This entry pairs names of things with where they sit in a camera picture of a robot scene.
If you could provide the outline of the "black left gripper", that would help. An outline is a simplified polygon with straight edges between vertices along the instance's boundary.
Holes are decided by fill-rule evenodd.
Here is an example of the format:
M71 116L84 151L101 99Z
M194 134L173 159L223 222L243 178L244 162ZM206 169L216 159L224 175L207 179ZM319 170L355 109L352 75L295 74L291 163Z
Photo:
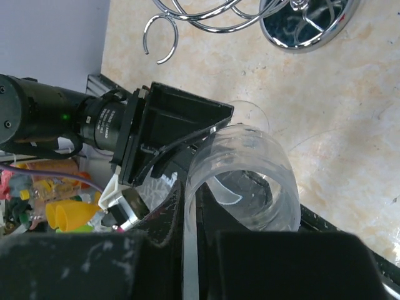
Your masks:
M234 108L175 87L153 82L127 97L122 105L118 138L111 159L119 184L137 187L160 178L182 151L226 126ZM141 174L140 138L150 147L163 147Z

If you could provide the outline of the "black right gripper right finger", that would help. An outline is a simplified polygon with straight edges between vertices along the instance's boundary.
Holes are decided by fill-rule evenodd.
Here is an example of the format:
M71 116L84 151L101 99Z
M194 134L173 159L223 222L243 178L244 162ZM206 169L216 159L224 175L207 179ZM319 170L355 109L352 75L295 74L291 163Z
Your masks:
M398 299L399 269L357 236L319 231L257 232L196 193L201 299Z

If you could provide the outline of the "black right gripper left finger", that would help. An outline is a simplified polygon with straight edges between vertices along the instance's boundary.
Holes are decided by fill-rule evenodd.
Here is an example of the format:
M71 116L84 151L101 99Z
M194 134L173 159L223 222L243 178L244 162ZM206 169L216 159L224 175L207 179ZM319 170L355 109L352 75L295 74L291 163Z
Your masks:
M1 240L2 299L181 299L184 186L131 230Z

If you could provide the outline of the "clear wine glass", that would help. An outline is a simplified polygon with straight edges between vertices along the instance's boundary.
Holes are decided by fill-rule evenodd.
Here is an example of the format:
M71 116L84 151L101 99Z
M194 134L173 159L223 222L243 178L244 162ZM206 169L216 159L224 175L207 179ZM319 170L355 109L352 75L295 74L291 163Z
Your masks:
M189 167L185 222L194 232L196 191L207 184L218 205L252 231L297 231L298 186L282 146L269 135L265 112L249 101L232 101L230 123L198 147Z

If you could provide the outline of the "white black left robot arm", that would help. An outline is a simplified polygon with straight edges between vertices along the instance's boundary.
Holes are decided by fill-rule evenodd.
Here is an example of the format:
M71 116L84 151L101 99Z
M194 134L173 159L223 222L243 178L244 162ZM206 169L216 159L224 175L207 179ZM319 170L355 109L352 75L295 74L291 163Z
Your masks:
M64 159L48 148L66 138L77 154L84 144L113 153L119 183L140 186L161 176L181 151L227 126L234 108L159 82L134 92L113 89L95 97L31 78L1 76L1 149Z

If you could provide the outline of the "yellow plastic cups pile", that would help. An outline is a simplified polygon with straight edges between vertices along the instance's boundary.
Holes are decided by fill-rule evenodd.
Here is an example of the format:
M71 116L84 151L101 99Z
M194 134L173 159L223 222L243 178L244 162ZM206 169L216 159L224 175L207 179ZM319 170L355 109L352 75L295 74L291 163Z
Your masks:
M97 204L65 199L46 204L47 223L52 229L71 232L87 224L99 211Z

